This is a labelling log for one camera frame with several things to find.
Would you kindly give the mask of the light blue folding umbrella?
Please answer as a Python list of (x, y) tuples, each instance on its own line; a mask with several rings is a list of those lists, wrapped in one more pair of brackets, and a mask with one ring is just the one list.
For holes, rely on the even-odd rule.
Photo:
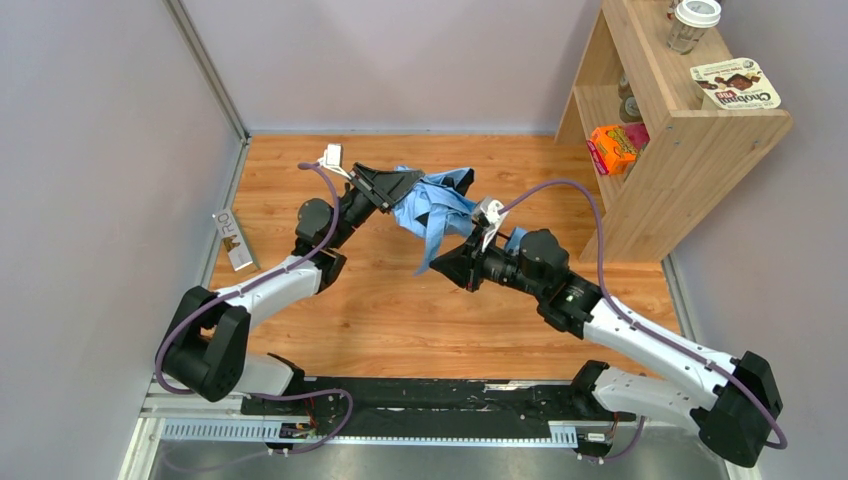
[(466, 193), (474, 179), (471, 167), (425, 174), (392, 208), (396, 223), (424, 240), (424, 254), (415, 276), (430, 268), (446, 236), (468, 238), (472, 234), (473, 215), (480, 202), (467, 198)]

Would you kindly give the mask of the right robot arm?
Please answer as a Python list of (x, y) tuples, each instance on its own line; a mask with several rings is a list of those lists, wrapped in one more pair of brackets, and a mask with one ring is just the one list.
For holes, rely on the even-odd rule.
[(474, 229), (431, 269), (474, 292), (492, 282), (532, 296), (542, 319), (559, 332), (603, 345), (655, 372), (640, 378), (606, 362), (588, 361), (575, 388), (604, 410), (673, 424), (698, 436), (714, 454), (754, 467), (775, 433), (783, 402), (770, 363), (688, 340), (634, 312), (572, 271), (569, 254), (547, 229), (520, 235), (510, 248), (486, 243)]

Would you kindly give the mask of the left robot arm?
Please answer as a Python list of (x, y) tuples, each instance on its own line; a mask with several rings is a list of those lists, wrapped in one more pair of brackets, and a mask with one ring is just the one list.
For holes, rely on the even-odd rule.
[(360, 163), (339, 193), (327, 170), (300, 164), (327, 185), (329, 199), (312, 198), (298, 210), (291, 254), (278, 265), (234, 286), (189, 289), (154, 358), (154, 377), (165, 391), (217, 402), (230, 394), (289, 401), (294, 368), (271, 355), (248, 351), (251, 332), (287, 307), (329, 288), (346, 258), (340, 247), (375, 212), (388, 213), (421, 182), (420, 170), (381, 171)]

